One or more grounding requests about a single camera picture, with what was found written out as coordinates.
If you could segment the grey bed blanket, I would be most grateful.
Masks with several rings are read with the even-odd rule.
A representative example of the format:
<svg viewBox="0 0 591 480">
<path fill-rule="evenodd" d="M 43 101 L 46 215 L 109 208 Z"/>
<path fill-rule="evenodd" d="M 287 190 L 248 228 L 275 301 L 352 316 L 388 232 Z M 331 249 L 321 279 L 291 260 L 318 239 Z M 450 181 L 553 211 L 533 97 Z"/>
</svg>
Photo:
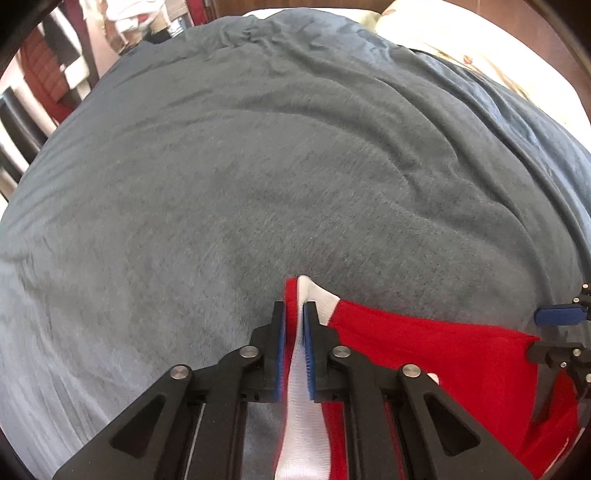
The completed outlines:
<svg viewBox="0 0 591 480">
<path fill-rule="evenodd" d="M 1 427 L 48 479 L 165 370 L 245 344 L 287 280 L 588 343 L 590 154 L 483 75 L 344 17 L 225 17 L 123 56 L 1 220 Z M 276 478 L 287 399 L 253 416 Z"/>
</svg>

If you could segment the red and white pants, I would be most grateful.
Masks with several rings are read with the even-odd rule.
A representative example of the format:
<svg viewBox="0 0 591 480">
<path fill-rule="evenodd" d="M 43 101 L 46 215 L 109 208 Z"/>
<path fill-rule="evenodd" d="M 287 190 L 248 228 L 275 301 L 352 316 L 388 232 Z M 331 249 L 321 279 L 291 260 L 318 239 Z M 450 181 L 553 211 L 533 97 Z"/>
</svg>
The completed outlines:
<svg viewBox="0 0 591 480">
<path fill-rule="evenodd" d="M 538 368 L 526 359 L 534 336 L 495 326 L 446 323 L 387 313 L 344 301 L 307 276 L 287 280 L 287 343 L 283 386 L 287 399 L 277 479 L 344 479 L 342 407 L 311 401 L 304 353 L 305 302 L 315 303 L 324 326 L 342 344 L 377 365 L 414 363 L 487 428 L 535 478 L 580 437 L 575 387 L 561 373 L 552 384 L 549 412 L 534 419 Z"/>
</svg>

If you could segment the cream pillow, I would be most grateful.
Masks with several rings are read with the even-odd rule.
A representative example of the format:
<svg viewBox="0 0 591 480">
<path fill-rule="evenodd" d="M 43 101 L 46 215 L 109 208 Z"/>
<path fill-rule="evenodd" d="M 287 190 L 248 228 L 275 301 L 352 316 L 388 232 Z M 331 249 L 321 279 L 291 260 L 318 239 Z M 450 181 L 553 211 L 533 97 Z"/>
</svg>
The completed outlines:
<svg viewBox="0 0 591 480">
<path fill-rule="evenodd" d="M 480 73 L 532 102 L 569 131 L 590 127 L 571 83 L 510 33 L 447 1 L 394 1 L 375 32 Z"/>
</svg>

